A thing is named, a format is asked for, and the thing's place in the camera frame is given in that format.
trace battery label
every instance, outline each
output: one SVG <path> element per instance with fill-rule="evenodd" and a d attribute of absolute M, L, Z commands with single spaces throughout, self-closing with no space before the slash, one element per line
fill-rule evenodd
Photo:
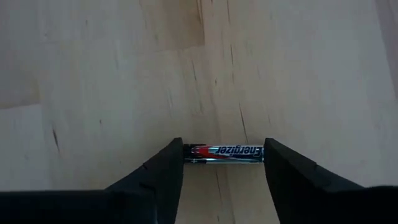
<path fill-rule="evenodd" d="M 207 146 L 184 145 L 185 162 L 190 163 L 262 163 L 264 148 L 262 146 Z"/>

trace wooden surface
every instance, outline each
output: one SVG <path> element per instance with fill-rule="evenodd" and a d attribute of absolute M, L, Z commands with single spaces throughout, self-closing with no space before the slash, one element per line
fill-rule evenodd
<path fill-rule="evenodd" d="M 398 184 L 398 8 L 0 0 L 0 189 L 102 189 L 172 138 L 276 138 Z M 277 223 L 263 166 L 185 166 L 177 223 Z"/>

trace energizer battery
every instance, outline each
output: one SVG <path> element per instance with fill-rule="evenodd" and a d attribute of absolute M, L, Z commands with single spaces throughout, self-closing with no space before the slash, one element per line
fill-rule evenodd
<path fill-rule="evenodd" d="M 184 144 L 186 163 L 253 164 L 263 163 L 263 146 Z"/>

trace wood grain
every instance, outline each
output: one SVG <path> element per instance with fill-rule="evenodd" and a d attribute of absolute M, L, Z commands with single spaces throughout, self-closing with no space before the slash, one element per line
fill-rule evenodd
<path fill-rule="evenodd" d="M 102 189 L 177 136 L 276 138 L 361 185 L 397 184 L 391 2 L 1 1 L 0 99 L 40 104 L 0 111 L 15 161 L 0 187 Z M 18 139 L 42 157 L 23 161 Z M 177 223 L 277 223 L 265 175 L 185 166 Z"/>

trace black clamp jaw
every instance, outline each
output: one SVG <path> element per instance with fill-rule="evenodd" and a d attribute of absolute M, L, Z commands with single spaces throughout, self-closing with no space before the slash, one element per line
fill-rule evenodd
<path fill-rule="evenodd" d="M 104 190 L 0 193 L 0 221 L 68 220 L 174 223 L 183 178 L 183 142 L 174 139 L 134 172 Z M 264 143 L 264 167 L 281 223 L 396 219 L 397 189 L 365 189 L 274 139 Z"/>

